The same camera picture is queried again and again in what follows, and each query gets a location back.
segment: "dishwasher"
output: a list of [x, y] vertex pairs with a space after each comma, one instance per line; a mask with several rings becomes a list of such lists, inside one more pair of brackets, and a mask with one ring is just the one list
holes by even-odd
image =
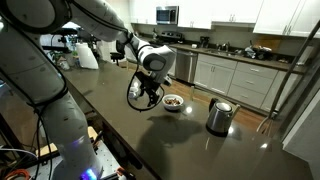
[[198, 53], [177, 50], [175, 77], [177, 79], [192, 83], [196, 72]]

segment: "bowl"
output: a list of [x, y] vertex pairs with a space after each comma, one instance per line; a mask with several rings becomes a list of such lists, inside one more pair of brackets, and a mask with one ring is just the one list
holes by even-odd
[[[177, 99], [180, 102], [180, 104], [167, 104], [165, 102], [166, 100], [173, 100], [173, 99]], [[162, 103], [165, 109], [169, 111], [178, 111], [183, 105], [183, 98], [176, 94], [168, 94], [162, 98]]]

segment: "dark countertop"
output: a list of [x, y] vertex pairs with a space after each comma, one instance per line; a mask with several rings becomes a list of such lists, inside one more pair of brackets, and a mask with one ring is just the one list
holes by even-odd
[[198, 103], [185, 100], [191, 113], [171, 113], [162, 104], [142, 113], [131, 109], [126, 90], [132, 73], [99, 66], [63, 74], [162, 179], [312, 179], [307, 162], [237, 122], [226, 138], [211, 135], [208, 107]]
[[[152, 39], [146, 38], [146, 37], [140, 37], [140, 38], [145, 41], [152, 40]], [[208, 51], [210, 48], [191, 48], [191, 45], [189, 45], [189, 44], [170, 44], [169, 46], [177, 48], [177, 49], [181, 49], [181, 50], [197, 52], [197, 53], [206, 54], [209, 56], [216, 56], [216, 57], [225, 58], [225, 59], [229, 59], [229, 60], [233, 60], [233, 61], [237, 61], [237, 62], [249, 63], [249, 64], [258, 65], [258, 66], [277, 69], [280, 71], [287, 71], [290, 67], [290, 64], [281, 63], [278, 61], [261, 61], [261, 60], [250, 59], [250, 58], [246, 58], [246, 57], [242, 57], [242, 56], [238, 56], [238, 55], [229, 57], [229, 56], [225, 56], [225, 55], [209, 53], [206, 51]], [[306, 66], [296, 66], [293, 70], [293, 73], [304, 74], [306, 69], [307, 69]]]

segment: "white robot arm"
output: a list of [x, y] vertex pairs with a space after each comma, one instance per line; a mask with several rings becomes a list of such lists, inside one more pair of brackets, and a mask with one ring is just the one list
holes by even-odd
[[[167, 72], [174, 52], [168, 47], [152, 48], [123, 25], [104, 0], [0, 0], [0, 79], [35, 109], [50, 140], [63, 161], [54, 169], [52, 179], [81, 179], [92, 172], [98, 179], [102, 167], [87, 135], [83, 113], [68, 92], [59, 70], [48, 60], [39, 44], [40, 34], [49, 34], [73, 21], [104, 41], [118, 40], [136, 54], [139, 64], [150, 75], [146, 81], [150, 95], [161, 83], [170, 84]], [[150, 98], [156, 104], [157, 98]]]

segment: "sink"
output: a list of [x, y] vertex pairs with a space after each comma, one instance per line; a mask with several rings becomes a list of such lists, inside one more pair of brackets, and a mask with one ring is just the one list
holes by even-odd
[[217, 54], [217, 55], [221, 55], [221, 56], [232, 56], [232, 57], [235, 56], [235, 53], [225, 52], [225, 51], [218, 51], [218, 50], [214, 50], [214, 49], [205, 50], [205, 52], [212, 53], [212, 54]]

